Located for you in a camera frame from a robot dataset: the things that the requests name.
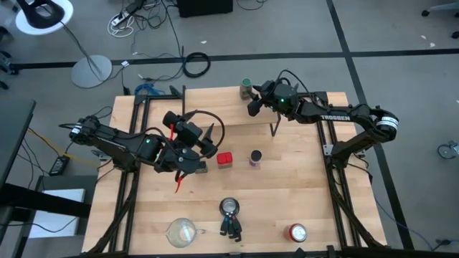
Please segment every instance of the red can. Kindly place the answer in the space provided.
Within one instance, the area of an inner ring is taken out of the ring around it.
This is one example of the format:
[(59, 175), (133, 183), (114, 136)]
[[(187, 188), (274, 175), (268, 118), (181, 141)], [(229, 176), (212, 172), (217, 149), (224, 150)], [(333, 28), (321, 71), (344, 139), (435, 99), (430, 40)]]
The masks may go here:
[(284, 229), (284, 237), (289, 241), (295, 241), (297, 243), (304, 242), (308, 238), (308, 231), (302, 224), (293, 224), (286, 226)]

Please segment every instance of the wooden tabletop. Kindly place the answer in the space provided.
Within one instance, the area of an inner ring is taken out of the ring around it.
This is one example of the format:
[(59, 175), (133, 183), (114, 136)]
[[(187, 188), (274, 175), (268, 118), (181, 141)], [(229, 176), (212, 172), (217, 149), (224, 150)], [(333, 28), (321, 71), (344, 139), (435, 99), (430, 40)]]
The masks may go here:
[[(214, 88), (212, 91), (218, 95), (219, 89), (228, 90)], [(329, 92), (328, 98), (334, 105), (347, 105), (343, 92)], [(168, 110), (180, 112), (180, 101), (177, 101), (151, 102), (148, 126), (158, 126), (168, 133), (161, 120)], [(128, 131), (132, 109), (133, 97), (117, 97), (110, 126)], [(335, 128), (339, 140), (348, 140), (356, 134), (353, 123), (337, 122)], [(316, 125), (300, 125), (283, 119), (274, 138), (266, 123), (233, 125), (225, 129), (226, 136), (219, 152), (232, 152), (232, 168), (218, 169), (213, 157), (207, 160), (209, 172), (187, 176), (178, 193), (174, 193), (174, 173), (157, 173), (150, 166), (141, 166), (129, 254), (294, 252), (298, 247), (321, 251), (330, 244), (339, 249)], [(221, 128), (215, 128), (214, 141), (220, 134)], [(254, 149), (262, 152), (259, 168), (251, 167), (248, 162)], [(349, 162), (364, 166), (353, 157)], [(104, 167), (100, 175), (110, 166)], [(355, 214), (374, 238), (384, 244), (384, 232), (368, 176), (350, 166), (346, 169), (346, 176)], [(110, 224), (119, 182), (120, 173), (112, 172), (97, 184), (83, 251), (93, 247)], [(219, 235), (223, 218), (218, 207), (225, 197), (234, 197), (240, 203), (238, 219), (243, 232), (239, 243)], [(343, 217), (348, 242), (351, 242), (349, 224)], [(165, 233), (169, 224), (178, 218), (191, 219), (196, 228), (205, 229), (206, 233), (197, 235), (186, 248), (171, 246)], [(284, 228), (294, 223), (303, 224), (308, 230), (308, 238), (301, 244), (283, 238)], [(118, 237), (119, 248), (123, 243), (124, 226), (123, 222)]]

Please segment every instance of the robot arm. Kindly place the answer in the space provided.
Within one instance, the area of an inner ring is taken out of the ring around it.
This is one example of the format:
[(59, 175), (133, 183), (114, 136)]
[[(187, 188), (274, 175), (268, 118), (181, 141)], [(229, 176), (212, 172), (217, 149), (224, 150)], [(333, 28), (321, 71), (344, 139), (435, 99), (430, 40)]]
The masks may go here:
[(259, 95), (253, 94), (252, 102), (247, 106), (249, 115), (256, 116), (264, 105), (284, 115), (289, 121), (311, 124), (323, 120), (358, 123), (364, 129), (352, 139), (339, 141), (326, 155), (337, 168), (345, 168), (352, 153), (365, 151), (377, 143), (385, 143), (395, 139), (398, 119), (392, 113), (368, 105), (355, 107), (321, 106), (317, 100), (307, 101), (298, 94), (298, 85), (291, 86), (279, 80), (267, 81), (262, 86), (254, 86)]
[[(188, 122), (196, 113), (205, 111), (196, 110), (184, 116), (167, 112), (163, 124), (177, 133), (175, 139), (166, 138), (158, 128), (149, 128), (137, 134), (125, 133), (100, 124), (95, 116), (81, 118), (77, 124), (70, 124), (73, 126), (70, 138), (76, 144), (95, 146), (111, 156), (116, 167), (127, 172), (135, 171), (140, 163), (144, 163), (153, 166), (158, 173), (183, 171), (190, 174), (198, 168), (200, 159), (211, 158), (222, 142), (221, 139), (217, 145), (213, 144), (213, 125), (199, 139), (202, 129)], [(159, 135), (147, 134), (150, 130), (158, 131)], [(192, 150), (195, 145), (201, 149), (202, 156)]]

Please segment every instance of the red cube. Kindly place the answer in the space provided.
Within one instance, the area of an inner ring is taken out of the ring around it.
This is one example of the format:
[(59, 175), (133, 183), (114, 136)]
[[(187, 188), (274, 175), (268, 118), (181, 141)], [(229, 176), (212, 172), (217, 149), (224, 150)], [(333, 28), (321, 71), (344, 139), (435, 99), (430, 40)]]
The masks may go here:
[(217, 155), (218, 168), (231, 168), (232, 167), (232, 155), (230, 152), (219, 153)]

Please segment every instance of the tin can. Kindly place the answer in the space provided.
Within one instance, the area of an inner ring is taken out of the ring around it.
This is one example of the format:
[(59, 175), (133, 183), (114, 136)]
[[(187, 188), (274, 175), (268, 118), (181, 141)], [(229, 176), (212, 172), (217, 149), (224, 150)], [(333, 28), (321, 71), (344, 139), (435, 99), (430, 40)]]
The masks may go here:
[(259, 150), (254, 150), (252, 154), (250, 154), (250, 160), (249, 163), (252, 167), (258, 167), (260, 165), (261, 161), (261, 151)]
[(250, 79), (243, 79), (239, 88), (239, 95), (243, 100), (249, 100), (249, 92), (252, 92), (252, 82)]
[(308, 238), (308, 231), (302, 224), (293, 224), (286, 226), (284, 229), (284, 237), (289, 241), (297, 243), (304, 242)]

